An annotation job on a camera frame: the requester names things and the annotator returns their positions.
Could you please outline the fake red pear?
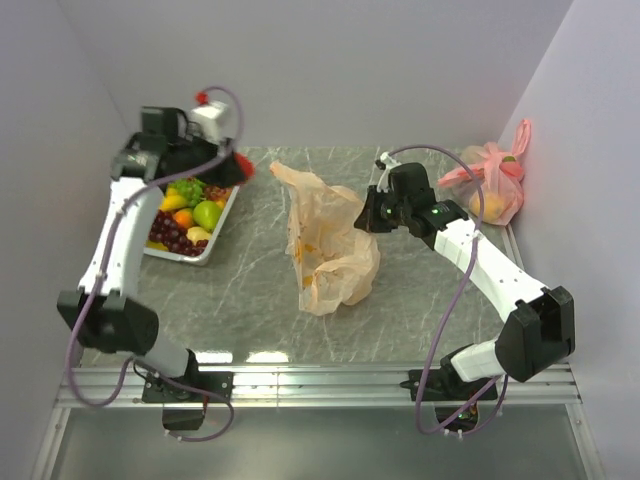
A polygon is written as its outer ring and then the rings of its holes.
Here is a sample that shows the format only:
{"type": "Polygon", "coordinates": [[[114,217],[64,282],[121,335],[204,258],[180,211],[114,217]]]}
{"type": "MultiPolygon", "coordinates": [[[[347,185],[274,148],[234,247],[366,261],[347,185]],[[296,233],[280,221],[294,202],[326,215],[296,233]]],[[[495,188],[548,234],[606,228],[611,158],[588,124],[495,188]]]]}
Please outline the fake red pear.
{"type": "Polygon", "coordinates": [[[247,182],[254,176],[255,166],[245,155],[240,153],[235,153],[235,160],[242,171],[244,182],[247,182]]]}

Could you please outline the translucent orange plastic bag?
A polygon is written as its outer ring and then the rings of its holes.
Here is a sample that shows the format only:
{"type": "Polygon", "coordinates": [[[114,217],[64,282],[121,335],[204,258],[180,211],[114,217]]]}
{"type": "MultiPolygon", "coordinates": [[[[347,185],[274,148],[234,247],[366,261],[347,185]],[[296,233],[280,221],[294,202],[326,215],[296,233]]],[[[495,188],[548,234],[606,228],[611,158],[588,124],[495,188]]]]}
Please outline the translucent orange plastic bag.
{"type": "Polygon", "coordinates": [[[286,253],[295,269],[299,309],[323,316],[365,299],[381,255],[376,238],[354,227],[364,202],[345,186],[330,186],[278,161],[270,172],[291,200],[286,253]]]}

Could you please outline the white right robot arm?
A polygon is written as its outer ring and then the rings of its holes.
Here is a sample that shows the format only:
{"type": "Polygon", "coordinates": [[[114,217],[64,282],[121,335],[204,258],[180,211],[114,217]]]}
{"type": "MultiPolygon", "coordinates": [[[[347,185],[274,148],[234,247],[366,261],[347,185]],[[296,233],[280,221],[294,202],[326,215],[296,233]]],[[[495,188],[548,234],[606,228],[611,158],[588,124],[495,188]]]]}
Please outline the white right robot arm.
{"type": "Polygon", "coordinates": [[[356,228],[388,233],[399,227],[470,273],[504,326],[499,335],[471,344],[444,360],[445,395],[462,399],[476,380],[508,375],[525,382],[575,350],[574,299],[563,287],[548,288],[504,255],[454,201],[439,201],[419,163],[401,164],[384,154],[382,175],[367,189],[356,228]]]}

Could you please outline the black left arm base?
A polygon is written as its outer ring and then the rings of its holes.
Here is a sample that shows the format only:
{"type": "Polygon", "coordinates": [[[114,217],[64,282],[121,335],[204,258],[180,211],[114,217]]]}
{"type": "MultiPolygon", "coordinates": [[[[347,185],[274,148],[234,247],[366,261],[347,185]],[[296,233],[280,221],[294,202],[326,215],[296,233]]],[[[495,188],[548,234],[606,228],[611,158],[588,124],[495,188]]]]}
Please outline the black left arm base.
{"type": "Polygon", "coordinates": [[[145,377],[141,403],[161,407],[162,426],[168,436],[185,443],[200,443],[219,438],[231,428],[235,419],[231,404],[233,385],[234,374],[230,371],[202,372],[196,368],[180,379],[149,372],[145,377]],[[228,409],[226,423],[215,433],[191,436],[204,426],[211,406],[228,409]]]}

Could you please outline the fake green pear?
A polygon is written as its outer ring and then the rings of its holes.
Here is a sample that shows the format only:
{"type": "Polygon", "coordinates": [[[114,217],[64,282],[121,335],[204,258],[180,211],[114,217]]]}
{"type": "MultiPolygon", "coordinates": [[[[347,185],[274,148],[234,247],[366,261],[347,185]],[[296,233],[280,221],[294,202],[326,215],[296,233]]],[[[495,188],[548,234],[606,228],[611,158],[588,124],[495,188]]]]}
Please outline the fake green pear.
{"type": "Polygon", "coordinates": [[[213,232],[223,213],[221,208],[214,201],[205,200],[197,204],[193,209],[193,220],[195,224],[208,232],[213,232]]]}

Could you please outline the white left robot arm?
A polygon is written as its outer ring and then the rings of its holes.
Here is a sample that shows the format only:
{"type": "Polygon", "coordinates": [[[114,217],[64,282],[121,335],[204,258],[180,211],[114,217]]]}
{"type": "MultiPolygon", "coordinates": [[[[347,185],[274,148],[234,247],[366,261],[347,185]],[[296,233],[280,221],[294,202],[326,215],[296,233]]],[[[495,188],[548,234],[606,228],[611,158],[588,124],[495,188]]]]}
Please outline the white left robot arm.
{"type": "Polygon", "coordinates": [[[167,376],[165,388],[189,402],[201,390],[189,351],[160,331],[157,314],[137,299],[145,245],[163,197],[179,178],[232,187],[249,177],[222,128],[228,106],[201,102],[189,113],[145,107],[141,129],[114,157],[108,212],[92,260],[78,286],[60,293],[57,310],[71,331],[67,353],[82,346],[126,353],[167,376]]]}

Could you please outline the fake orange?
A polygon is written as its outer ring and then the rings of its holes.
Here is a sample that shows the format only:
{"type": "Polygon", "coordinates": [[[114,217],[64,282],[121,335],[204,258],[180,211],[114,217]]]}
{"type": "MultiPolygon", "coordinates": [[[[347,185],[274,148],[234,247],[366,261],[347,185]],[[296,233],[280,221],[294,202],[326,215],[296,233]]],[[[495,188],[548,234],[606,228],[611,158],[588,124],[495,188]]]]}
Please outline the fake orange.
{"type": "Polygon", "coordinates": [[[190,208],[181,209],[173,214],[173,220],[182,229],[189,230],[196,225],[193,210],[190,208]]]}

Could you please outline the fake purple grape bunch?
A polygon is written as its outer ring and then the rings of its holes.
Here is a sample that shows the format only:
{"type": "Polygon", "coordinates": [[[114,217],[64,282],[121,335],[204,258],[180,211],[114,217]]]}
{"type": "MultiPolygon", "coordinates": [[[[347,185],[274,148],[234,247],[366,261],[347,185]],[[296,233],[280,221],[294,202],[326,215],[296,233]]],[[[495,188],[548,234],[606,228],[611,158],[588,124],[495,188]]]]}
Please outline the fake purple grape bunch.
{"type": "Polygon", "coordinates": [[[173,212],[156,213],[148,234],[146,246],[155,250],[187,257],[201,255],[208,246],[201,244],[193,245],[186,237],[187,230],[182,229],[173,220],[173,212]]]}

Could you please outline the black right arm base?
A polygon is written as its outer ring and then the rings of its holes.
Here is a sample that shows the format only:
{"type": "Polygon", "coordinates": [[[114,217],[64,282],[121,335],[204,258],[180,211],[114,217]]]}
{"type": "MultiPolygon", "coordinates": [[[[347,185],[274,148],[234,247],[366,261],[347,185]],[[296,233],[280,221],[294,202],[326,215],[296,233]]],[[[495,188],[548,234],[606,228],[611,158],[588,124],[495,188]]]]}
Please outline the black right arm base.
{"type": "Polygon", "coordinates": [[[455,372],[445,372],[445,368],[430,369],[422,395],[423,402],[463,402],[470,400],[478,391],[482,392],[476,401],[467,406],[460,413],[456,413],[457,407],[437,406],[434,410],[438,423],[443,423],[448,417],[454,415],[452,421],[445,427],[445,433],[455,432],[459,437],[471,433],[479,428],[480,412],[479,401],[497,400],[490,418],[494,418],[506,395],[506,387],[498,392],[496,381],[489,378],[481,378],[470,383],[454,380],[455,372]]]}

